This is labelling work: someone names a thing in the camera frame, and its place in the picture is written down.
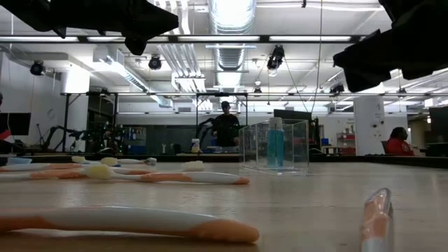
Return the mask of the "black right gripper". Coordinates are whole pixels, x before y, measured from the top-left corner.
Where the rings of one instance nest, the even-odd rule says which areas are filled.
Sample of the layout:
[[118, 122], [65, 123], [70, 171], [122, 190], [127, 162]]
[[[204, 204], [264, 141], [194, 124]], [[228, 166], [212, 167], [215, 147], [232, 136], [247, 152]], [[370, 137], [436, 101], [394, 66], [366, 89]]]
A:
[[[399, 68], [413, 80], [448, 68], [448, 22], [411, 22], [392, 31], [379, 30], [333, 56], [344, 70], [350, 92], [361, 92], [391, 78]], [[396, 40], [397, 60], [392, 52]]]

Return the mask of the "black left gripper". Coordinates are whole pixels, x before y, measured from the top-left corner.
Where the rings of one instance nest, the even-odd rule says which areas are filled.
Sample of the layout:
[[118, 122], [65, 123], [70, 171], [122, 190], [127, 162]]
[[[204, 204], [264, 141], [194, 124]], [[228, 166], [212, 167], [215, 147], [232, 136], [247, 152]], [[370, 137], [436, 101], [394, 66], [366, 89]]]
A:
[[[150, 39], [179, 27], [177, 15], [161, 9], [147, 0], [123, 0], [118, 31], [134, 55], [142, 55]], [[51, 29], [65, 38], [67, 28], [97, 30], [100, 35], [115, 31], [111, 16], [116, 0], [50, 0]]]

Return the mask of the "clear acrylic holder box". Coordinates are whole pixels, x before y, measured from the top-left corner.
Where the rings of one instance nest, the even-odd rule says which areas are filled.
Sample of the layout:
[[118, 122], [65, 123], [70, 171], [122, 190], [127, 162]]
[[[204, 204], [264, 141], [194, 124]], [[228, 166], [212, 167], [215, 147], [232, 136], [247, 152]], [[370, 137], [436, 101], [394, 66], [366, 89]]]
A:
[[239, 152], [243, 158], [241, 166], [257, 172], [277, 176], [305, 176], [309, 172], [308, 124], [304, 121], [302, 132], [300, 122], [291, 125], [293, 136], [303, 136], [304, 143], [284, 141], [283, 167], [267, 165], [267, 131], [269, 120], [248, 125], [239, 130]]

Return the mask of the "blue bottle white cap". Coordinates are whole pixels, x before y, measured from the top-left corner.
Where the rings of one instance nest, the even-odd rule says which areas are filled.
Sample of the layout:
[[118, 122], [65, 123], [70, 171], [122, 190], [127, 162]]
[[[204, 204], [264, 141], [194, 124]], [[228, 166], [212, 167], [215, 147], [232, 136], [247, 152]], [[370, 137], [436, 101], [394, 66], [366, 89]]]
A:
[[269, 119], [267, 131], [267, 165], [283, 167], [284, 165], [284, 131], [283, 120], [278, 117]]

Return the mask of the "orange white toothbrush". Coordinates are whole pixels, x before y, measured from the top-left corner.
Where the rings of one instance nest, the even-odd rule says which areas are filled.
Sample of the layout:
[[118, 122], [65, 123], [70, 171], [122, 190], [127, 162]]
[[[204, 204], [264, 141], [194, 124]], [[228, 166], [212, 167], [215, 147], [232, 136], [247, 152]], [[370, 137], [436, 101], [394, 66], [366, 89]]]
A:
[[365, 201], [359, 234], [360, 252], [393, 252], [393, 205], [388, 188], [378, 189]]
[[[78, 164], [83, 164], [84, 162], [92, 162], [92, 160], [87, 160], [83, 156], [73, 156], [71, 158], [71, 160], [74, 163], [78, 163]], [[103, 162], [103, 163], [113, 163], [113, 162], [115, 162], [115, 163], [118, 163], [118, 164], [121, 164], [121, 165], [140, 165], [140, 164], [144, 164], [143, 160], [117, 159], [115, 157], [104, 157], [100, 161], [96, 161], [96, 162]]]
[[45, 170], [34, 172], [13, 172], [10, 174], [0, 174], [0, 182], [20, 181], [20, 180], [39, 180], [39, 179], [81, 179], [86, 175], [79, 169], [69, 170]]
[[[121, 167], [112, 167], [114, 172], [126, 175], [143, 175], [158, 173], [156, 166], [148, 166], [146, 164], [122, 164]], [[192, 161], [181, 163], [181, 169], [175, 172], [203, 172], [205, 170], [202, 161]]]
[[121, 206], [0, 211], [0, 232], [25, 229], [133, 232], [254, 243], [258, 229], [216, 216]]
[[83, 168], [85, 174], [91, 179], [111, 180], [122, 179], [127, 181], [139, 181], [148, 183], [159, 182], [183, 182], [183, 183], [210, 183], [210, 184], [234, 184], [247, 185], [250, 180], [246, 177], [234, 174], [224, 174], [205, 171], [149, 173], [149, 174], [119, 174], [106, 165], [93, 165]]

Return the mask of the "white pillar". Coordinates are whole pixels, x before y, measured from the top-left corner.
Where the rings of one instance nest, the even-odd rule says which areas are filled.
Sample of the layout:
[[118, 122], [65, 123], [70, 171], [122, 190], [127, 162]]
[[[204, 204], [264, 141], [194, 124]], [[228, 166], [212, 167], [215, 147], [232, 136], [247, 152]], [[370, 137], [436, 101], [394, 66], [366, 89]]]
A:
[[380, 96], [362, 96], [353, 101], [356, 133], [356, 154], [384, 154], [384, 100]]

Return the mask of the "red shelf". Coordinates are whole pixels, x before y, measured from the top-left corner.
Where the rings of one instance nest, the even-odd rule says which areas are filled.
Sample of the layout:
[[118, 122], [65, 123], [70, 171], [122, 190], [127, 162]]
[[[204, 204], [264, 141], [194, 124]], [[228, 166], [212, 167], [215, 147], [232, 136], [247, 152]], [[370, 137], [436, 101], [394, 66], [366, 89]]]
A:
[[356, 154], [356, 135], [353, 133], [337, 133], [337, 151], [343, 156]]

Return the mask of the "person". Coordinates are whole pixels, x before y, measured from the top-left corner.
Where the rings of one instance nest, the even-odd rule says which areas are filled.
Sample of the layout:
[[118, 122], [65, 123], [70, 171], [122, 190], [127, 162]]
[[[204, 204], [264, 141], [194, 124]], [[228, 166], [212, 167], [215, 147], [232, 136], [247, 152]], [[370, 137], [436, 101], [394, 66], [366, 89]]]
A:
[[239, 144], [239, 119], [231, 114], [230, 103], [221, 103], [223, 113], [213, 122], [212, 132], [216, 138], [216, 145], [220, 147], [235, 147]]
[[386, 142], [386, 154], [396, 156], [415, 156], [412, 147], [407, 143], [407, 130], [395, 127]]

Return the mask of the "black monitor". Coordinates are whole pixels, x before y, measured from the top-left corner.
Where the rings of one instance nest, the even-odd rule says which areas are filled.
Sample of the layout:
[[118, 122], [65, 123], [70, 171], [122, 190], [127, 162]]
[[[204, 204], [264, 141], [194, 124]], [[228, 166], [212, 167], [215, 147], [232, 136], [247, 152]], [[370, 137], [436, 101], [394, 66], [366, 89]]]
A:
[[295, 123], [301, 123], [298, 129], [299, 133], [301, 133], [302, 126], [304, 126], [303, 122], [307, 121], [308, 145], [314, 144], [312, 114], [310, 112], [274, 109], [274, 117], [281, 118], [283, 121], [284, 141], [292, 141], [294, 144], [303, 144], [305, 141], [303, 140], [303, 136], [293, 136], [293, 131], [295, 130], [295, 128], [291, 127], [291, 125], [294, 125]]
[[448, 143], [448, 106], [434, 106], [429, 108], [431, 132], [437, 142]]
[[9, 132], [13, 136], [29, 134], [31, 113], [0, 113], [0, 134]]

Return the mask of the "black overhead light bar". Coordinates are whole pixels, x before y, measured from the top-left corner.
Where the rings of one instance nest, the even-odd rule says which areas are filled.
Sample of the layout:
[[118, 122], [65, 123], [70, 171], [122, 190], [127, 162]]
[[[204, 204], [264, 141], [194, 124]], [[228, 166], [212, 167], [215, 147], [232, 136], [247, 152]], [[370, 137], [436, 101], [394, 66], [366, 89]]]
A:
[[[163, 35], [147, 43], [356, 43], [366, 35]], [[124, 43], [124, 36], [19, 36], [0, 35], [0, 43]]]

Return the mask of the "far toothbrushes on table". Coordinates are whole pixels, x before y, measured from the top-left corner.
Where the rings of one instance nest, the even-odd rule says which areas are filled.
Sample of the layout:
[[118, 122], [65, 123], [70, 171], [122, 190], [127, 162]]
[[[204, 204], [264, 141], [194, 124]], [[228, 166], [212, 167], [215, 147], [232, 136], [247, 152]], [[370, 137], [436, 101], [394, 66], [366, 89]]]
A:
[[78, 163], [30, 163], [30, 164], [13, 164], [0, 167], [0, 172], [28, 172], [42, 171], [51, 169], [77, 169], [82, 168], [83, 164]]

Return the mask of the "white ceiling duct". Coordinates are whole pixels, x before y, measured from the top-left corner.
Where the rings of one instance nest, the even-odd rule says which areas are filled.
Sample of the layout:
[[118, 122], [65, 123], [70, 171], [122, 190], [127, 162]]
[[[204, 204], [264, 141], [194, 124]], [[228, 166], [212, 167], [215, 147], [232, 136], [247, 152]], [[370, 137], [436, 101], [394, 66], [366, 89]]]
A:
[[152, 100], [157, 102], [159, 107], [172, 108], [174, 106], [171, 99], [155, 94], [155, 91], [148, 86], [146, 81], [125, 66], [125, 55], [121, 50], [112, 50], [106, 45], [98, 45], [93, 50], [93, 62], [101, 62], [107, 71], [112, 71], [122, 76], [131, 86], [142, 93], [146, 93]]

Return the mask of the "silver ventilation duct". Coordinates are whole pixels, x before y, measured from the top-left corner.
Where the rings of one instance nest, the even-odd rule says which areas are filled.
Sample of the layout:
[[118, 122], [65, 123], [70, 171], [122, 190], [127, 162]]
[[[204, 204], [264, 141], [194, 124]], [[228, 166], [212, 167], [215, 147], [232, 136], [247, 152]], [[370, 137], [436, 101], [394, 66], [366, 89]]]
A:
[[[249, 35], [256, 16], [256, 0], [207, 0], [213, 35]], [[222, 88], [239, 86], [247, 49], [243, 44], [218, 44], [214, 49], [216, 81]]]

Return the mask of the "black metal table frame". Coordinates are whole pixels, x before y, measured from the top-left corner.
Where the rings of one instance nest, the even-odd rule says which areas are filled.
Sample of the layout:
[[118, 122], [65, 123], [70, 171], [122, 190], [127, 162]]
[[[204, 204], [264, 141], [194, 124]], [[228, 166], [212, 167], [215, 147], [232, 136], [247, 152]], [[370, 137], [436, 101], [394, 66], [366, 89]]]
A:
[[[23, 156], [29, 158], [32, 162], [70, 162], [70, 155], [34, 155]], [[203, 162], [242, 162], [243, 158], [239, 154], [203, 154], [203, 155], [161, 155], [156, 156], [158, 162], [189, 162], [201, 160]], [[312, 155], [309, 162], [331, 162], [331, 163], [348, 163], [348, 162], [371, 162], [386, 165], [405, 165], [414, 167], [429, 167], [448, 169], [448, 157], [399, 157], [387, 155], [366, 155], [366, 156], [325, 156]]]

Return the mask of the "black background station frame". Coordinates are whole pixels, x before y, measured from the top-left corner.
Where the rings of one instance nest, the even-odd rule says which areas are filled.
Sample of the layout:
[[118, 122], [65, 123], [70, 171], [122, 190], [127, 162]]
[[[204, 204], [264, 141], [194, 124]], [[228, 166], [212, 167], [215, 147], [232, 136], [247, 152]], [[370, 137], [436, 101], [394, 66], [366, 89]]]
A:
[[199, 119], [199, 98], [206, 97], [244, 97], [245, 106], [248, 106], [249, 95], [247, 92], [82, 92], [82, 93], [61, 93], [62, 96], [66, 97], [65, 107], [64, 107], [64, 133], [62, 137], [62, 151], [65, 151], [66, 141], [67, 141], [67, 125], [69, 122], [69, 107], [70, 105], [81, 96], [93, 96], [93, 97], [113, 97], [113, 115], [112, 123], [115, 127], [118, 124], [117, 116], [119, 112], [119, 98], [120, 97], [149, 97], [154, 99], [157, 103], [162, 101], [162, 98], [168, 97], [191, 97], [195, 98], [195, 116], [196, 125], [198, 125]]

